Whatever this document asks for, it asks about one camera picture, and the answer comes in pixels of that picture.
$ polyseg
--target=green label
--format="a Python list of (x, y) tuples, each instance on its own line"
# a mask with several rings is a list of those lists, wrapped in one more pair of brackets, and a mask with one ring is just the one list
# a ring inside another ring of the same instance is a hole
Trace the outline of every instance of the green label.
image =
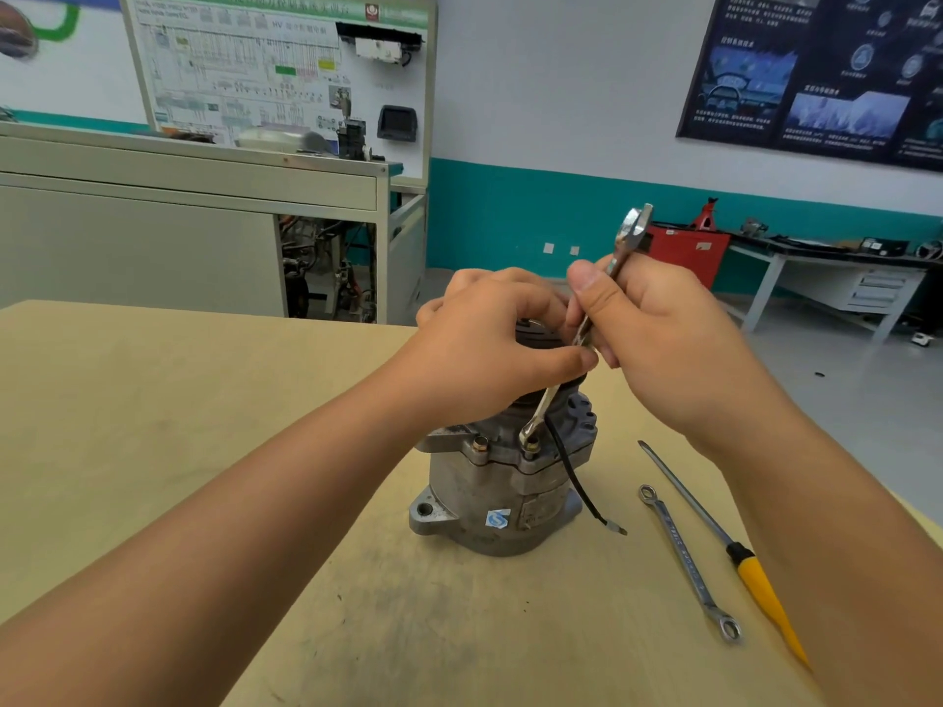
[(424, 9), (399, 6), (393, 0), (185, 0), (209, 2), (234, 7), (285, 12), (341, 22), (378, 22), (398, 27), (428, 29), (429, 15)]

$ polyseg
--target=blue and white sticker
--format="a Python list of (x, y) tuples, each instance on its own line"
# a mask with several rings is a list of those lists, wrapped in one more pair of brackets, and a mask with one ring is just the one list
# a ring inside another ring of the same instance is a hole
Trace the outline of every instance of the blue and white sticker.
[(488, 511), (485, 517), (485, 525), (491, 528), (507, 528), (507, 517), (511, 515), (509, 508), (496, 508)]

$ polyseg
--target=box-end wrench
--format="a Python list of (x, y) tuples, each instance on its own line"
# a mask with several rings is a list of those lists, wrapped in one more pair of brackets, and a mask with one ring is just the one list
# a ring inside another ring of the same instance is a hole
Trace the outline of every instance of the box-end wrench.
[[(645, 231), (648, 230), (653, 212), (654, 205), (652, 205), (652, 203), (645, 203), (645, 207), (642, 210), (633, 208), (629, 211), (625, 220), (622, 221), (622, 225), (619, 226), (619, 233), (616, 234), (616, 243), (612, 251), (612, 260), (609, 261), (609, 265), (606, 268), (607, 275), (613, 280), (619, 277), (619, 272), (622, 270), (625, 262), (635, 249), (638, 248), (638, 244), (642, 242), (642, 238), (645, 237)], [(589, 331), (591, 329), (592, 320), (590, 320), (589, 315), (587, 315), (580, 323), (579, 329), (576, 331), (576, 336), (573, 337), (572, 345), (582, 347), (589, 339)], [(550, 409), (550, 404), (559, 390), (559, 384), (557, 386), (547, 387), (544, 390), (543, 397), (540, 398), (540, 403), (536, 406), (534, 416), (531, 417), (531, 420), (525, 424), (525, 427), (521, 429), (521, 433), (518, 434), (518, 441), (521, 442), (522, 449), (527, 447), (530, 437), (533, 436), (534, 432), (543, 424), (543, 417), (547, 414), (547, 410)]]
[(658, 515), (658, 518), (661, 519), (661, 525), (665, 527), (668, 538), (671, 539), (671, 545), (674, 546), (674, 552), (678, 554), (678, 558), (681, 559), (681, 564), (688, 572), (688, 577), (691, 580), (691, 584), (694, 586), (694, 590), (698, 594), (698, 599), (701, 601), (704, 612), (716, 620), (718, 626), (721, 628), (721, 637), (728, 643), (739, 642), (740, 636), (743, 634), (740, 630), (739, 623), (717, 607), (717, 604), (711, 597), (710, 591), (707, 590), (707, 586), (704, 584), (703, 578), (701, 578), (701, 571), (694, 565), (694, 559), (691, 558), (688, 547), (682, 540), (681, 534), (678, 533), (678, 529), (671, 519), (671, 514), (667, 512), (665, 501), (658, 499), (658, 494), (655, 493), (654, 488), (647, 484), (639, 487), (638, 497), (642, 499), (646, 505), (652, 507)]

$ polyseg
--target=person's left hand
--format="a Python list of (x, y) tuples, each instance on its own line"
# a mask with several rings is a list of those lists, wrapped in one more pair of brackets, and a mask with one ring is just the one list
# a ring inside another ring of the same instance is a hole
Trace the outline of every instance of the person's left hand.
[(596, 366), (599, 358), (588, 348), (534, 350), (517, 343), (518, 320), (556, 330), (566, 316), (565, 301), (533, 273), (459, 271), (443, 298), (418, 311), (418, 332), (390, 364), (409, 382), (408, 391), (420, 392), (435, 426), (477, 421)]

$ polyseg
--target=tabletop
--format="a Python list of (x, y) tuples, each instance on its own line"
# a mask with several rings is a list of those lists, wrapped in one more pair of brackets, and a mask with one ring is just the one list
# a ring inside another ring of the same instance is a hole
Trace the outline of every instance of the tabletop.
[[(30, 301), (0, 311), (0, 620), (116, 546), (291, 421), (368, 374), (414, 330)], [(542, 546), (489, 558), (409, 531), (428, 478), (410, 452), (225, 704), (820, 705), (645, 439), (746, 539), (714, 468), (617, 371), (583, 391), (599, 439), (579, 469), (600, 509)], [(666, 500), (744, 641), (721, 641), (641, 484)], [(938, 541), (941, 532), (928, 524)]]
[(774, 240), (767, 237), (752, 238), (742, 236), (738, 233), (727, 233), (730, 236), (731, 245), (741, 248), (751, 248), (765, 252), (776, 252), (781, 255), (788, 255), (795, 258), (816, 258), (819, 260), (834, 260), (836, 263), (853, 263), (855, 265), (875, 265), (891, 266), (895, 268), (917, 268), (928, 271), (932, 269), (943, 269), (943, 263), (938, 260), (924, 260), (914, 255), (900, 255), (898, 257), (889, 257), (882, 255), (872, 255), (867, 252), (841, 252), (828, 249), (816, 249), (811, 246), (798, 246), (791, 243), (784, 243), (780, 240)]

